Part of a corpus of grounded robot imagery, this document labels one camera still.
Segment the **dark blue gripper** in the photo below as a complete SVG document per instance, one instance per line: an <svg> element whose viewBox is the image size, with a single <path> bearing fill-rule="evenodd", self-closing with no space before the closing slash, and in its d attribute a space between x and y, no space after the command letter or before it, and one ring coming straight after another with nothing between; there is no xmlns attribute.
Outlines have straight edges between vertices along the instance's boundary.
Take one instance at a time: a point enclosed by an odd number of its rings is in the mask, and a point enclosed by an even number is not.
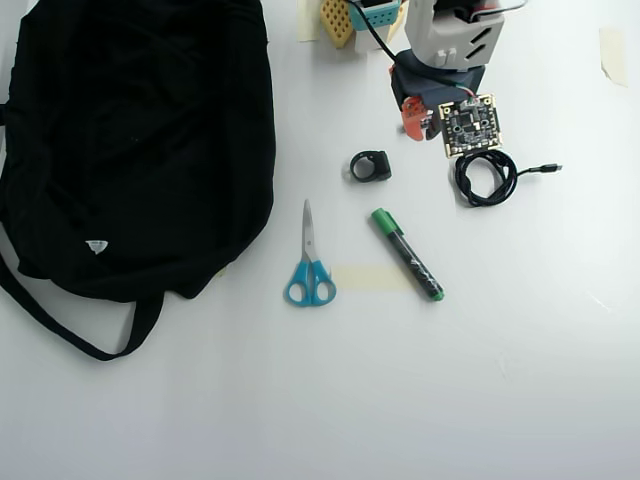
<svg viewBox="0 0 640 480"><path fill-rule="evenodd" d="M477 92L485 67L466 71L438 69L421 63L412 50L396 54L391 71L391 88L399 108L403 129L415 141L435 139L441 132L437 113L427 107L437 107L469 97L463 87Z"/></svg>

